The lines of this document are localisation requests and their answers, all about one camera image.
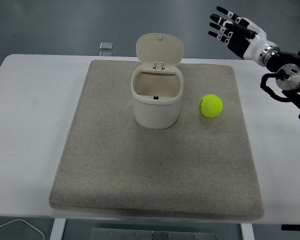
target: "white table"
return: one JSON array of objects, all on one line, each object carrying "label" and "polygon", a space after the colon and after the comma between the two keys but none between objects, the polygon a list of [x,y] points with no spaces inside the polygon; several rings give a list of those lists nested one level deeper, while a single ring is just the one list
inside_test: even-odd
[{"label": "white table", "polygon": [[[123,219],[49,206],[68,130],[89,64],[94,59],[138,60],[15,54],[3,62],[0,216]],[[273,100],[260,89],[261,77],[268,70],[253,61],[183,59],[182,63],[234,68],[265,210],[263,218],[253,223],[300,224],[300,110],[292,103]],[[269,80],[268,85],[280,93],[274,80]]]}]

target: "white trash can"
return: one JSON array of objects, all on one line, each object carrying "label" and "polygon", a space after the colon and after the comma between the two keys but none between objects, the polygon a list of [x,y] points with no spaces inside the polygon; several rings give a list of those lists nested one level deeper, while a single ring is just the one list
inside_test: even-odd
[{"label": "white trash can", "polygon": [[149,33],[136,42],[136,55],[143,65],[131,81],[135,119],[149,129],[168,128],[178,118],[184,92],[183,76],[175,67],[184,46],[175,36]]}]

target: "black fingertip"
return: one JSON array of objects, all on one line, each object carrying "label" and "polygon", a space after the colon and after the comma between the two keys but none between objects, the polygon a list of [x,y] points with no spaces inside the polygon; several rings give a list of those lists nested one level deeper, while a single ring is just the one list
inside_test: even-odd
[{"label": "black fingertip", "polygon": [[208,34],[214,38],[218,37],[218,34],[213,31],[208,31]]},{"label": "black fingertip", "polygon": [[217,14],[211,14],[211,16],[210,16],[210,19],[212,20],[212,21],[214,21],[214,22],[219,22],[219,20],[220,20],[220,16],[218,16]]},{"label": "black fingertip", "polygon": [[220,12],[220,13],[223,13],[225,15],[228,15],[228,10],[224,9],[223,7],[221,6],[217,6],[216,9]]},{"label": "black fingertip", "polygon": [[215,24],[215,23],[213,23],[213,22],[210,22],[210,23],[209,23],[209,26],[212,27],[212,28],[214,28],[214,29],[218,29],[218,30],[221,29],[221,26],[219,26],[218,24]]}]

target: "hinge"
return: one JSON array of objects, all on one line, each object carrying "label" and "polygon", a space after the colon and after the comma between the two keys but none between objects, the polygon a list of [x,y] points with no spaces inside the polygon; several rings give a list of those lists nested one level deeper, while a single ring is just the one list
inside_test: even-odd
[{"label": "hinge", "polygon": [[164,62],[154,62],[153,69],[161,68],[162,70],[165,69],[165,63]]}]

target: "metal plate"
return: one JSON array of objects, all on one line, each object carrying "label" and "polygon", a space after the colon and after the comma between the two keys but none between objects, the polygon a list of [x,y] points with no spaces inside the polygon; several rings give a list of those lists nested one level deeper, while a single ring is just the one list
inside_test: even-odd
[{"label": "metal plate", "polygon": [[111,57],[112,56],[112,51],[101,51],[99,56]]},{"label": "metal plate", "polygon": [[113,42],[103,41],[100,43],[99,49],[100,50],[111,50],[113,44],[114,44]]},{"label": "metal plate", "polygon": [[90,240],[215,240],[213,233],[92,228]]}]

